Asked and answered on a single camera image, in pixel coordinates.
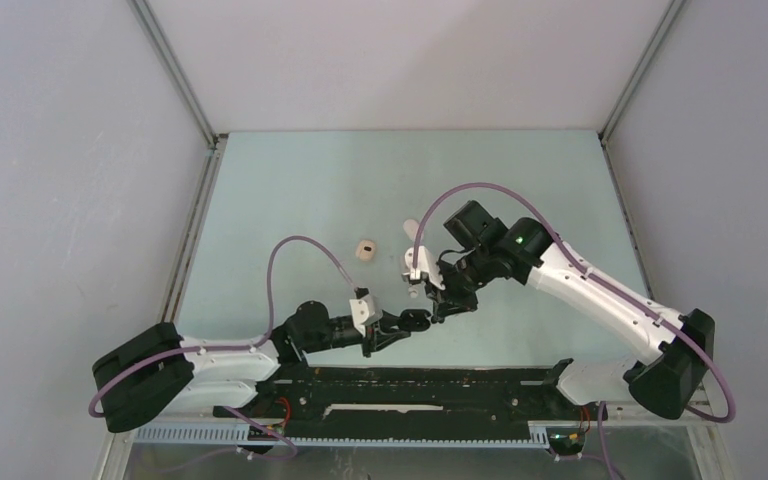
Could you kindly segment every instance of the small beige object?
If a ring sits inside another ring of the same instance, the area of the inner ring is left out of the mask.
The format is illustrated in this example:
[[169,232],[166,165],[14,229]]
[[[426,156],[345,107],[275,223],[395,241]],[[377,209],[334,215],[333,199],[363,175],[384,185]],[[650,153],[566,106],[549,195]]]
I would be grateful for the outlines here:
[[375,256],[375,250],[375,242],[372,240],[361,240],[357,250],[355,250],[355,256],[362,262],[369,262]]

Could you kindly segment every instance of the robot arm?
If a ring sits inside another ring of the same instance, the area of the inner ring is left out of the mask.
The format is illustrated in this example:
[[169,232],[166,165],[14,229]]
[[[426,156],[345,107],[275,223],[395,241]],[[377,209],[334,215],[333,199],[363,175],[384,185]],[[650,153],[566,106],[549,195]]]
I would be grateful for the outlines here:
[[[565,246],[585,267],[580,273],[534,219],[521,218],[507,228],[478,202],[470,201],[445,222],[449,233],[469,253],[450,264],[436,263],[425,247],[419,251],[417,268],[408,267],[409,283],[425,284],[434,302],[432,322],[478,308],[476,292],[496,278],[513,278],[547,292],[588,314],[614,333],[634,358],[597,367],[573,362],[561,374],[558,389],[577,404],[613,399],[619,389],[664,418],[681,416],[707,367],[693,351],[675,338],[663,322],[686,333],[710,356],[713,353],[714,321],[702,311],[689,315],[659,305],[596,269]],[[405,254],[411,265],[413,249]],[[647,317],[627,299],[589,277],[597,274],[633,299],[659,314]]]
[[431,325],[425,310],[398,317],[380,310],[365,289],[358,289],[350,307],[352,315],[330,318],[323,304],[305,302],[269,339],[209,341],[181,336],[171,323],[150,327],[93,365],[108,430],[132,430],[161,413],[243,407],[257,395],[259,382],[281,366],[303,363],[305,353],[361,345],[369,357]]

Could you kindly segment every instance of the light blue table surface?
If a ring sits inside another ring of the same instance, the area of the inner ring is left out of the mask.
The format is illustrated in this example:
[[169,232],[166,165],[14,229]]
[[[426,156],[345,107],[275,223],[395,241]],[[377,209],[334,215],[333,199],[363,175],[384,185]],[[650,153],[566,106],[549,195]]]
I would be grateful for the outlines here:
[[[225,150],[178,317],[179,331],[247,338],[267,322],[269,252],[291,234],[311,236],[343,262],[356,283],[398,314],[429,308],[411,299],[399,258],[402,230],[449,188],[473,181],[518,191],[564,239],[602,270],[644,292],[616,193],[592,131],[377,131],[234,133]],[[508,226],[527,216],[516,201],[472,190],[447,200],[424,244],[438,254],[458,245],[443,222],[475,199]],[[355,258],[361,239],[377,243],[372,262]],[[276,324],[306,300],[331,316],[349,313],[351,292],[331,262],[305,243],[286,245],[274,272]],[[450,317],[363,358],[360,347],[309,356],[312,365],[493,367],[551,365],[562,358],[617,358],[622,343],[585,315],[513,280],[479,291],[477,312]]]

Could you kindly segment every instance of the glass panel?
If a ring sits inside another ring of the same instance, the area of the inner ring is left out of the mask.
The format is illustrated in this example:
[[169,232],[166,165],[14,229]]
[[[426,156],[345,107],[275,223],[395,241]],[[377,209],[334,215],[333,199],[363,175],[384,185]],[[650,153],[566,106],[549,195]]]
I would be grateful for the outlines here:
[[[611,460],[627,480],[699,479],[695,457],[681,427],[607,429]],[[153,467],[179,465],[216,447],[135,445],[128,474],[131,480],[204,480],[252,478],[270,480],[600,480],[609,478],[593,460],[555,463],[543,450],[435,448],[303,448],[289,461],[246,460],[233,453],[205,459],[175,472]],[[585,453],[600,455],[599,435],[588,435]]]

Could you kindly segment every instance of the red wire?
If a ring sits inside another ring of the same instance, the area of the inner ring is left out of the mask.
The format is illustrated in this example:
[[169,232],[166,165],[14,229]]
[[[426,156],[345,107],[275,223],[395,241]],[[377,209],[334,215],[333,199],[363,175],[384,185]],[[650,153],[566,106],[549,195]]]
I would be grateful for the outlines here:
[[286,398],[279,397],[278,401],[281,402],[282,404],[284,404],[284,408],[287,410],[287,413],[284,414],[284,421],[281,422],[281,425],[286,427],[287,426],[287,422],[290,421],[290,414],[292,413],[293,410],[290,408],[290,401],[287,400]]
[[583,408],[584,415],[587,417],[587,430],[584,431],[584,433],[587,433],[590,431],[590,410],[587,407]]

